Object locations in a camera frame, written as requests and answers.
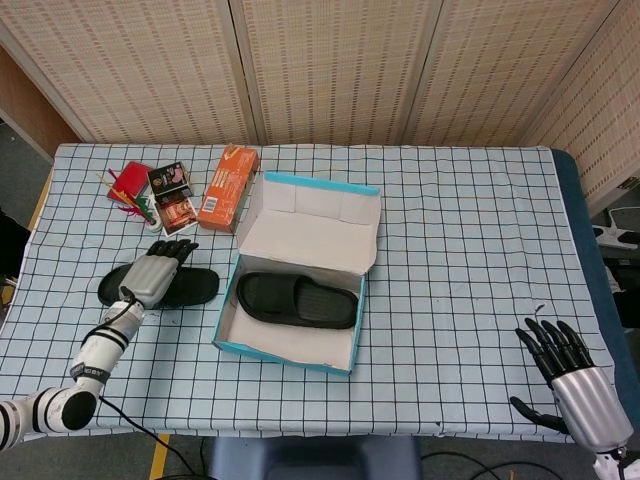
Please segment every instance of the table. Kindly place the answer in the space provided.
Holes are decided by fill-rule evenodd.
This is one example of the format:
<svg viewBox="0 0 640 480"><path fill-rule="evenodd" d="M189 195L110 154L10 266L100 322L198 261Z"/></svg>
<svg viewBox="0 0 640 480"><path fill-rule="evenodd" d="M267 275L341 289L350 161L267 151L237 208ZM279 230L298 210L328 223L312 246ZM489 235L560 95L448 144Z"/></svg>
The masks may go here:
<svg viewBox="0 0 640 480"><path fill-rule="evenodd" d="M158 234L126 218L96 173L180 160L199 205L222 146L63 145L0 334L0 398L70 385L67 371L105 309L106 273ZM576 327L613 379L613 361L576 255L551 152L281 145L262 170L378 186L378 257L348 378L262 363L211 344L222 295L149 312L104 395L147 428L208 435L455 434L564 440L510 408L553 399L513 333L525 316ZM191 257L226 286L232 235L198 228ZM100 406L79 434L130 431Z"/></svg>

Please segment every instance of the orange cardboard box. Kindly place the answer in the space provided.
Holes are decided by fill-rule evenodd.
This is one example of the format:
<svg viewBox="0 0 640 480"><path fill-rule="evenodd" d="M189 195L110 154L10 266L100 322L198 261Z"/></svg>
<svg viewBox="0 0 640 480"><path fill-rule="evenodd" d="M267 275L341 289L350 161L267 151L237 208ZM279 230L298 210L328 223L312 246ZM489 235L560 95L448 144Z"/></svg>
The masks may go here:
<svg viewBox="0 0 640 480"><path fill-rule="evenodd" d="M235 229L246 193L259 166L260 158L253 148L229 145L224 149L200 206L200 226L223 232Z"/></svg>

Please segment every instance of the black slide sandal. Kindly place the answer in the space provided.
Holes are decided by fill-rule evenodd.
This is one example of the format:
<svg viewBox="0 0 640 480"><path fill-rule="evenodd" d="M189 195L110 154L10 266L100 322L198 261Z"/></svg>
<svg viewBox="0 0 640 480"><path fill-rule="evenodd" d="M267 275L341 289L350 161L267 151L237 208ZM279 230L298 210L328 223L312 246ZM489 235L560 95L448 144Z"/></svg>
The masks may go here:
<svg viewBox="0 0 640 480"><path fill-rule="evenodd" d="M263 322L336 330L356 323L358 297L305 275L247 273L236 293L244 311Z"/></svg>
<svg viewBox="0 0 640 480"><path fill-rule="evenodd" d="M98 298L100 303L109 307L120 300L118 287L131 268L131 264L114 268L100 282ZM218 274L207 268L179 267L167 293L158 307L188 307L207 303L218 293L220 279Z"/></svg>

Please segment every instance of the robotic arm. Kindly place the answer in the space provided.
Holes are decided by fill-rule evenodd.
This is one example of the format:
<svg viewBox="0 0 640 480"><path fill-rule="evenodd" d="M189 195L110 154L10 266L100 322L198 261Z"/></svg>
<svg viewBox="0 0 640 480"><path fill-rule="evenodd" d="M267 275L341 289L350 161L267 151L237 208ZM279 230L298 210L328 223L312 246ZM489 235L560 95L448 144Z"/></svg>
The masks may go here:
<svg viewBox="0 0 640 480"><path fill-rule="evenodd" d="M197 247L190 240L158 241L136 260L120 283L121 301L82 341L70 370L75 385L0 402L0 451L30 432L69 432L91 421L100 391L142 325L145 307L153 308L162 299L178 267Z"/></svg>
<svg viewBox="0 0 640 480"><path fill-rule="evenodd" d="M536 425L569 434L578 445L595 453L593 468L601 480L640 479L640 460L626 449L633 427L582 339L562 321L558 327L545 320L539 325L530 318L525 323L537 341L520 328L516 334L553 390L562 417L542 415L517 397L510 398L511 404Z"/></svg>

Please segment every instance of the beige folding screen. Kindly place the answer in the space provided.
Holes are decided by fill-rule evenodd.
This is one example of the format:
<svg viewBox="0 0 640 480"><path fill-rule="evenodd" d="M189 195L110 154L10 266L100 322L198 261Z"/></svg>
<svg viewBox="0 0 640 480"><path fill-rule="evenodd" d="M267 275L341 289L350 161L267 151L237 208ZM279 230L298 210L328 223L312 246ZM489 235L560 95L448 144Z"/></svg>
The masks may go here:
<svg viewBox="0 0 640 480"><path fill-rule="evenodd" d="M86 141L543 143L599 205L638 162L639 8L0 0L0 43Z"/></svg>

